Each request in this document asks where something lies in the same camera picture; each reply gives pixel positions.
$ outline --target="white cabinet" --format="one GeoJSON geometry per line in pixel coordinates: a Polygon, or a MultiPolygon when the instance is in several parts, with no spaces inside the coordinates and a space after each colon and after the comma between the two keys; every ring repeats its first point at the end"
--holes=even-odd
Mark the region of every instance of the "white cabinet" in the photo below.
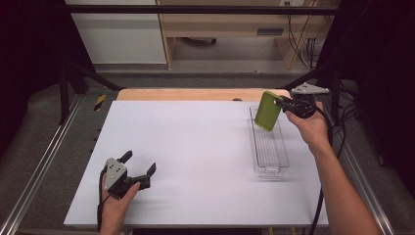
{"type": "MultiPolygon", "coordinates": [[[[154,0],[66,0],[84,5],[156,5],[154,0]]],[[[166,64],[157,14],[72,14],[93,64],[166,64]]]]}

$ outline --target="clear plastic container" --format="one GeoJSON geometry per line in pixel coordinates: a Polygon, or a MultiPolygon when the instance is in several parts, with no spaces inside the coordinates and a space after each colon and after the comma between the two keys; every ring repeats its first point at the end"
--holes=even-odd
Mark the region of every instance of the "clear plastic container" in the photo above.
{"type": "Polygon", "coordinates": [[[282,179],[283,172],[290,166],[279,121],[272,131],[255,124],[257,107],[250,107],[249,120],[254,174],[260,178],[282,179]]]}

